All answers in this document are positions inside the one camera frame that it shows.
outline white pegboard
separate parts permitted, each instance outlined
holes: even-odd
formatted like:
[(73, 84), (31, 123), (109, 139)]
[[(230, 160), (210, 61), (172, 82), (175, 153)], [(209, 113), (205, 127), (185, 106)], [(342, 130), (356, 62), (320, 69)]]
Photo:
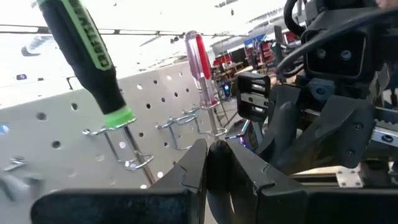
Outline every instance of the white pegboard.
[[(164, 124), (170, 116), (182, 116), (183, 110), (198, 104), (199, 96), (189, 65), (180, 63), (132, 75), (119, 80), (119, 87), (137, 118), (129, 128), (141, 151), (155, 155), (149, 167), (159, 179), (185, 154), (185, 151), (174, 149), (169, 130), (155, 129), (155, 124)], [(86, 128), (94, 131), (103, 125), (103, 115), (90, 93), (75, 90), (48, 98), (43, 95), (29, 103), (0, 110), (0, 120), (9, 126), (9, 132), (0, 135), (0, 168), (7, 167), (11, 157), (25, 157), (28, 164), (12, 174), (20, 178), (42, 175), (42, 194), (65, 188), (139, 188), (148, 185), (141, 170), (128, 171), (116, 162), (103, 135), (82, 134)], [(210, 130), (206, 111), (198, 113), (198, 121), (201, 130)], [(181, 136), (177, 139), (180, 146), (189, 146), (198, 138), (206, 138), (208, 143), (213, 141), (196, 130), (194, 122), (175, 126), (175, 135)], [(126, 139), (121, 130), (111, 132), (109, 136), (123, 159), (134, 159), (128, 146), (122, 148)], [(55, 141), (60, 143), (59, 148), (53, 148)], [(7, 220), (4, 224), (28, 223), (32, 202), (9, 202), (0, 193), (0, 217)]]

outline black screwdriver handle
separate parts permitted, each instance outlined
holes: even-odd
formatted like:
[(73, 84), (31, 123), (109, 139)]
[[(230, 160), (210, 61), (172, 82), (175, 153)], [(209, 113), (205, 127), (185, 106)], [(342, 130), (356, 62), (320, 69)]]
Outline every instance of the black screwdriver handle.
[(132, 118), (119, 91), (111, 57), (87, 9), (79, 0), (39, 0), (38, 5), (81, 85), (94, 96), (103, 114), (112, 115), (110, 123), (117, 125)]

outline metal bracket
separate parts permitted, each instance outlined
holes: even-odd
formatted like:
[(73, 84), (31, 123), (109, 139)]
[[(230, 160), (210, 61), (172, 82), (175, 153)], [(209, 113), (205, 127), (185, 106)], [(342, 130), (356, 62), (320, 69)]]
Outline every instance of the metal bracket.
[(172, 135), (173, 143), (174, 143), (174, 146), (175, 146), (176, 150), (179, 150), (179, 151), (188, 150), (192, 146), (187, 146), (187, 147), (178, 146), (178, 142), (177, 142), (177, 139), (175, 138), (175, 134), (174, 134), (174, 131), (172, 129), (172, 126), (173, 126), (173, 124), (177, 124), (178, 126), (183, 126), (183, 125), (186, 125), (186, 124), (188, 124), (189, 122), (192, 122), (192, 121), (195, 121), (196, 124), (197, 124), (197, 122), (198, 122), (197, 118), (198, 118), (198, 115), (196, 115), (195, 113), (187, 114), (187, 115), (182, 116), (180, 118), (169, 118), (169, 120), (167, 120), (167, 122), (165, 124), (163, 124), (163, 125), (155, 124), (155, 128), (156, 129), (168, 128), (170, 130), (171, 135)]
[(362, 188), (362, 179), (359, 170), (339, 167), (336, 171), (338, 185), (343, 188)]

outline screw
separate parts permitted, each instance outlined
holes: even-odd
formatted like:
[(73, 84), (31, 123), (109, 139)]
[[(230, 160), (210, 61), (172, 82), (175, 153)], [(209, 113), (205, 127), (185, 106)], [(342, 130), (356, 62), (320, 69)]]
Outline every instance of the screw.
[(324, 88), (317, 88), (316, 92), (318, 95), (324, 95), (326, 93)]
[(317, 49), (317, 56), (318, 56), (318, 58), (325, 58), (326, 57), (326, 50)]
[(354, 128), (355, 128), (355, 130), (363, 129), (363, 124), (362, 123), (355, 123), (354, 124)]
[(349, 60), (351, 59), (352, 54), (349, 50), (343, 50), (341, 51), (340, 56), (343, 60)]
[(388, 134), (385, 134), (385, 135), (381, 136), (381, 140), (388, 142), (388, 143), (392, 143), (394, 141), (394, 138)]

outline screwdriver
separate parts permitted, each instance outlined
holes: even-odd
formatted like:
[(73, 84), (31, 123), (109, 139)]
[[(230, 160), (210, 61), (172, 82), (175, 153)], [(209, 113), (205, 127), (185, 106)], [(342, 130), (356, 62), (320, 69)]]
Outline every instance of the screwdriver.
[[(75, 76), (96, 100), (108, 128), (134, 119), (119, 90), (116, 69), (90, 13), (80, 0), (38, 0), (37, 5)], [(123, 127), (133, 153), (145, 162), (127, 126)], [(148, 166), (144, 173), (152, 185), (154, 176)]]

